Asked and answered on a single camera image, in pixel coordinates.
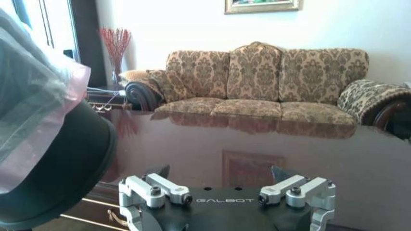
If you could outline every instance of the painting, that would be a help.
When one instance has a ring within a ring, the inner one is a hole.
[[[225,14],[297,11],[302,0],[225,0]]]
[[[273,185],[270,166],[284,168],[284,157],[222,150],[222,187]]]

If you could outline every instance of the pink plastic wrap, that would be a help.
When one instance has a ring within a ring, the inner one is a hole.
[[[0,9],[0,194],[22,182],[82,99],[89,68],[41,47]]]

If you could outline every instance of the sofa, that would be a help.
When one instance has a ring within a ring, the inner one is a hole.
[[[384,129],[411,90],[364,79],[368,63],[358,49],[286,50],[253,42],[230,52],[174,51],[165,70],[119,76],[127,100],[149,110]]]

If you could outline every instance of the sofa backrest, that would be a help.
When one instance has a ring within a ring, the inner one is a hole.
[[[196,97],[226,98],[229,53],[174,51],[168,55],[166,71],[174,71]]]
[[[365,77],[368,61],[357,49],[282,51],[278,100],[336,105],[346,85]]]
[[[229,99],[277,101],[281,51],[253,42],[229,53],[226,96]]]

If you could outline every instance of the table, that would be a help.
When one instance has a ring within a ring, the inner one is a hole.
[[[174,183],[200,188],[272,185],[276,165],[334,182],[330,224],[409,229],[411,145],[374,127],[121,110],[103,116],[118,131],[115,159],[63,217],[126,230],[106,213],[118,214],[117,182],[164,164]]]
[[[123,87],[119,85],[111,85],[99,87],[98,89],[117,91],[123,89]],[[125,96],[118,93],[86,89],[85,99],[94,111],[98,113],[105,113],[113,109],[131,110],[131,104],[127,103]]]

